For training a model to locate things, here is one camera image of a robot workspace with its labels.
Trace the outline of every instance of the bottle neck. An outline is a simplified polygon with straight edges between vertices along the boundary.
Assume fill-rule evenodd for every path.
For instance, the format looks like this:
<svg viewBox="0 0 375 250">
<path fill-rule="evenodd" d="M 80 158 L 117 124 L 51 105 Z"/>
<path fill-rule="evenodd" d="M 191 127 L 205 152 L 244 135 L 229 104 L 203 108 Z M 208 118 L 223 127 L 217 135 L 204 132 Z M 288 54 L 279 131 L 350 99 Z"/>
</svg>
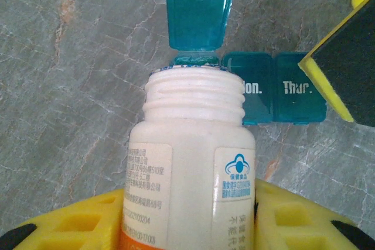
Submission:
<svg viewBox="0 0 375 250">
<path fill-rule="evenodd" d="M 221 67 L 173 66 L 153 73 L 145 86 L 146 121 L 197 119 L 240 126 L 243 81 Z"/>
</svg>

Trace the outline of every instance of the white plastic bottle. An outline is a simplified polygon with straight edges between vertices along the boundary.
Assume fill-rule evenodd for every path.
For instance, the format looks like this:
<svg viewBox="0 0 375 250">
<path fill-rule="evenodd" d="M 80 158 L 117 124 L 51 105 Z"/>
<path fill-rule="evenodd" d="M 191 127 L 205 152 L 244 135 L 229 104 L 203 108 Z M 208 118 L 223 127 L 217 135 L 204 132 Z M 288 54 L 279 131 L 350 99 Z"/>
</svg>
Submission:
<svg viewBox="0 0 375 250">
<path fill-rule="evenodd" d="M 251 250 L 253 135 L 243 81 L 213 66 L 173 66 L 145 87 L 131 131 L 121 249 Z"/>
</svg>

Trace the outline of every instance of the black panel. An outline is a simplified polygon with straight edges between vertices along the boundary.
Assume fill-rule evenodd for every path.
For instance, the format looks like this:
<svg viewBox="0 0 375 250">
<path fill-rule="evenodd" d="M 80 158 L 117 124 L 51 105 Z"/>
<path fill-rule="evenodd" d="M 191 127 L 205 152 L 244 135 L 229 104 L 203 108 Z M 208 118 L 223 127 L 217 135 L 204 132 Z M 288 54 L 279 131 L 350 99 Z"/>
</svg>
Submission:
<svg viewBox="0 0 375 250">
<path fill-rule="evenodd" d="M 375 126 L 375 0 L 311 56 L 357 123 Z"/>
</svg>

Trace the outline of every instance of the open pill box lid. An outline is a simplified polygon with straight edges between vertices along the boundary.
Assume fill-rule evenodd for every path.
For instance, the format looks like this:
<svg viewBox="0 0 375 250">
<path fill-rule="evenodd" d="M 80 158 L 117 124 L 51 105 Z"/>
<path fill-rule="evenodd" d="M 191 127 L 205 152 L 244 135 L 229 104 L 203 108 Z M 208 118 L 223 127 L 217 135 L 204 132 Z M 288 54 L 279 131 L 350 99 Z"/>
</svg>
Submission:
<svg viewBox="0 0 375 250">
<path fill-rule="evenodd" d="M 169 45 L 179 51 L 172 64 L 220 64 L 232 0 L 166 0 Z M 221 61 L 244 80 L 243 124 L 321 122 L 326 102 L 298 63 L 306 53 L 276 58 L 259 52 L 232 52 Z"/>
<path fill-rule="evenodd" d="M 214 51 L 223 44 L 232 0 L 166 0 L 169 45 Z"/>
</svg>

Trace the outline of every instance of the blue health food logo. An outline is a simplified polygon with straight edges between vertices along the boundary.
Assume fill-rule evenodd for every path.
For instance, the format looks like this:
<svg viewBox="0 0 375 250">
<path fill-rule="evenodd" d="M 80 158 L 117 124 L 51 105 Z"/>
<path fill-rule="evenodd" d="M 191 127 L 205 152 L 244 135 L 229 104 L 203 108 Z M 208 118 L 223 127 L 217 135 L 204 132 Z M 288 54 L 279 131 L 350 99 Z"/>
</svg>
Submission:
<svg viewBox="0 0 375 250">
<path fill-rule="evenodd" d="M 247 175 L 250 166 L 242 154 L 237 154 L 233 161 L 225 166 L 230 181 L 223 181 L 222 198 L 236 198 L 250 195 L 250 179 Z"/>
</svg>

